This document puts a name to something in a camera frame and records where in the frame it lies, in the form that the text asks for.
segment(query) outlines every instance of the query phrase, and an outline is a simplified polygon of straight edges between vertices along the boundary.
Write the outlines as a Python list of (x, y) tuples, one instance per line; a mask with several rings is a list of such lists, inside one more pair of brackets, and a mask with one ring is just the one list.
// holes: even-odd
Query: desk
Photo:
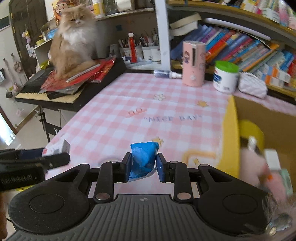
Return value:
[[(208, 81), (201, 88), (192, 88), (178, 79), (124, 73), (88, 102), (49, 143), (66, 139), (71, 144), (71, 162), (49, 171), (47, 178), (82, 163), (94, 168), (106, 161), (121, 161), (131, 151), (130, 144), (152, 140), (161, 144), (159, 152), (168, 161), (183, 161), (193, 168), (200, 163), (215, 166), (221, 153), (221, 124), (228, 98)], [(296, 106), (270, 96), (262, 104), (296, 115)], [(154, 174), (136, 182), (116, 183), (114, 192), (172, 194), (173, 184), (160, 183)]]

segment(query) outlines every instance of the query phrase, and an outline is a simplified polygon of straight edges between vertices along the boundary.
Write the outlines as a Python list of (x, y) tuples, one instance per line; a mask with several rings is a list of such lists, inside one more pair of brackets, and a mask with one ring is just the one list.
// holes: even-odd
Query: tile floor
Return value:
[[(75, 112), (70, 111), (53, 111), (45, 109), (45, 117), (48, 123), (63, 127), (74, 115)], [(42, 123), (39, 122), (40, 117), (33, 117), (16, 135), (12, 143), (7, 146), (5, 143), (0, 144), (0, 150), (7, 148), (15, 149), (33, 149), (42, 148), (48, 144), (46, 134), (43, 131)], [(18, 191), (9, 191), (6, 193), (5, 205), (8, 207), (9, 201), (18, 193)], [(12, 223), (7, 222), (8, 237), (15, 232)]]

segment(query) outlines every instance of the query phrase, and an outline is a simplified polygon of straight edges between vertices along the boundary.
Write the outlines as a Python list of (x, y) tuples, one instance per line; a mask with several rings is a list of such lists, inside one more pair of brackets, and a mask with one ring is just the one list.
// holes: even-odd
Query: red bottle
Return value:
[(131, 63), (137, 62), (137, 53), (136, 53), (136, 47), (135, 47), (135, 41), (133, 39), (133, 33), (129, 33), (129, 42), (131, 46)]

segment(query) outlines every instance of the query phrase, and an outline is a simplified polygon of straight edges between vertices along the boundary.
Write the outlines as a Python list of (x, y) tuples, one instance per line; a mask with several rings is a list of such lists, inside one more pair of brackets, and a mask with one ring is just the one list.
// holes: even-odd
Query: star print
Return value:
[(160, 95), (155, 95), (155, 97), (154, 97), (154, 99), (155, 100), (164, 100), (164, 99), (166, 99), (166, 97), (163, 95), (163, 94), (160, 94)]
[(199, 100), (197, 102), (197, 105), (202, 107), (202, 108), (209, 106), (205, 101), (201, 101), (201, 100)]
[(163, 144), (163, 140), (160, 139), (159, 137), (152, 139), (152, 141), (157, 142), (159, 144), (159, 147), (161, 147), (161, 144)]

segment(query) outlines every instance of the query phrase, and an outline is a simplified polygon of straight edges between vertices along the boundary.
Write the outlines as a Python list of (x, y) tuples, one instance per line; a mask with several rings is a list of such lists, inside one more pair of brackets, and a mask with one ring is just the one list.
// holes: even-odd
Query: pink cylindrical container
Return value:
[(185, 85), (201, 87), (205, 80), (206, 44), (198, 41), (183, 42), (183, 77)]

